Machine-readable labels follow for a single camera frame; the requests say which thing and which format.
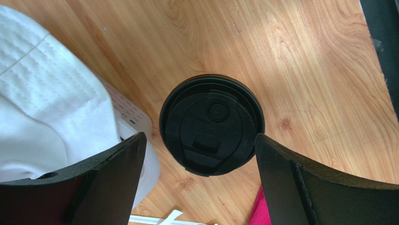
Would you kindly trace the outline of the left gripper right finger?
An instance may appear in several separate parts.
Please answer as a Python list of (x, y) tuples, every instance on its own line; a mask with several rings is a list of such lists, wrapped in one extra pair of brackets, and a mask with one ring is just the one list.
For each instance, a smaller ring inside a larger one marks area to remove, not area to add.
[(255, 152), (273, 225), (396, 225), (399, 187), (344, 173), (257, 134)]

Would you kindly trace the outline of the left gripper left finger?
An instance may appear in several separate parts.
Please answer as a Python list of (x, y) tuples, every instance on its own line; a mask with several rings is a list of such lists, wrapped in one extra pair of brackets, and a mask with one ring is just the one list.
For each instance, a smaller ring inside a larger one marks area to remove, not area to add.
[(38, 179), (0, 185), (3, 225), (126, 225), (143, 163), (140, 134)]

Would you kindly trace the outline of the black cup lid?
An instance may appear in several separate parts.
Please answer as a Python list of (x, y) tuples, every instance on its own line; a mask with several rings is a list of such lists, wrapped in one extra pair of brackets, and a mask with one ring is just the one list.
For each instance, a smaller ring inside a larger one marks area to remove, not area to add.
[(250, 161), (254, 141), (265, 131), (261, 105), (241, 82), (204, 74), (180, 83), (159, 117), (167, 150), (185, 170), (199, 176), (227, 174)]

